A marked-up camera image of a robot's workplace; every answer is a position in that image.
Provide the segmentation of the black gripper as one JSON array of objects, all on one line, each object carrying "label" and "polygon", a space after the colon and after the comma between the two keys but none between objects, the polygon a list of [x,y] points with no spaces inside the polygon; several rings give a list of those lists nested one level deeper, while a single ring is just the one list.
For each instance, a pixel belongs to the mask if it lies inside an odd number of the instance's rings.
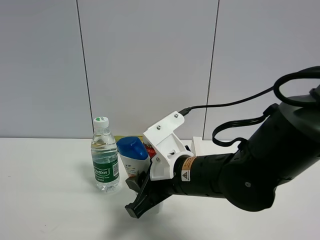
[{"label": "black gripper", "polygon": [[151,166],[152,162],[150,161],[146,171],[142,171],[138,175],[128,177],[125,180],[129,189],[137,194],[135,200],[125,206],[132,218],[139,219],[152,207],[175,194],[173,179],[151,180]]}]

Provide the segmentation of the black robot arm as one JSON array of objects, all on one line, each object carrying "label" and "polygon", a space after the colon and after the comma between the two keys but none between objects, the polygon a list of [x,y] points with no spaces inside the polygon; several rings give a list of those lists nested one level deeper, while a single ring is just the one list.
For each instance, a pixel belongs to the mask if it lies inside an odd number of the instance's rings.
[{"label": "black robot arm", "polygon": [[235,153],[191,156],[170,151],[170,176],[152,179],[152,170],[165,173],[165,160],[156,155],[149,170],[126,180],[137,191],[125,208],[133,218],[172,195],[225,198],[234,206],[258,212],[272,206],[279,185],[293,180],[320,159],[320,90],[295,96],[298,106],[282,103]]}]

